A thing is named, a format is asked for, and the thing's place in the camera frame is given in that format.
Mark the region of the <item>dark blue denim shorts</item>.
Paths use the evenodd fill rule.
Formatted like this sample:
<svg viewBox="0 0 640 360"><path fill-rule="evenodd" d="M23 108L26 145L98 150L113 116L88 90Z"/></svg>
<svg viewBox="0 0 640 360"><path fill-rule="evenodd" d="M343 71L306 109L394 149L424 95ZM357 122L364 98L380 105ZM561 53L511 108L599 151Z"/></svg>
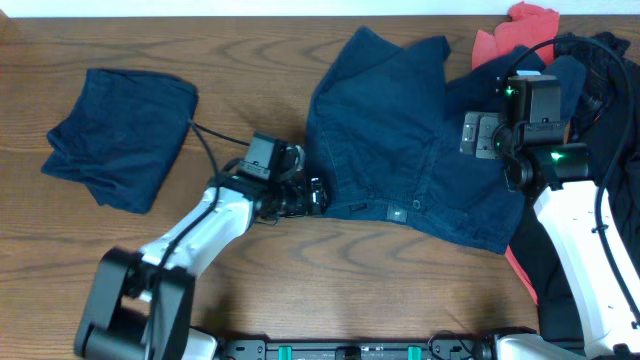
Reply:
<svg viewBox="0 0 640 360"><path fill-rule="evenodd" d="M502 108L497 80L510 66L557 77L561 117L577 107L586 69L524 48L447 81L447 39L402 48L358 29L316 88L306 127L306 171L321 178L327 216L388 221L458 245L503 254L525 199L506 188L498 160L459 150L465 114Z"/></svg>

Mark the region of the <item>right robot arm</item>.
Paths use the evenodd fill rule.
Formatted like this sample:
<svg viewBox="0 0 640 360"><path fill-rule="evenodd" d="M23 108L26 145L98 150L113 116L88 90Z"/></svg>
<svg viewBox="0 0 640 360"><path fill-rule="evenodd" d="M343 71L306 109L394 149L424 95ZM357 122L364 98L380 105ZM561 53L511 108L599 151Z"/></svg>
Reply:
<svg viewBox="0 0 640 360"><path fill-rule="evenodd" d="M575 300L585 358L638 358L639 276L587 147L564 143L559 122L509 124L499 113L468 112L460 151L504 160L509 187L532 200Z"/></svg>

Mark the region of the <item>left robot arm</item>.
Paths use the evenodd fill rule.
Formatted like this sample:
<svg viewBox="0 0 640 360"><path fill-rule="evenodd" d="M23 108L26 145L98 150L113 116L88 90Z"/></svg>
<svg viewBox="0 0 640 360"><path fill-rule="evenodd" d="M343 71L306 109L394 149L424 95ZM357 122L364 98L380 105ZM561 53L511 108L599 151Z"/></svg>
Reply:
<svg viewBox="0 0 640 360"><path fill-rule="evenodd" d="M304 174L299 145L254 142L214 175L200 202L163 236L99 262L75 335L83 359L213 359L217 339L191 325L197 279L258 220L318 215L326 193Z"/></svg>

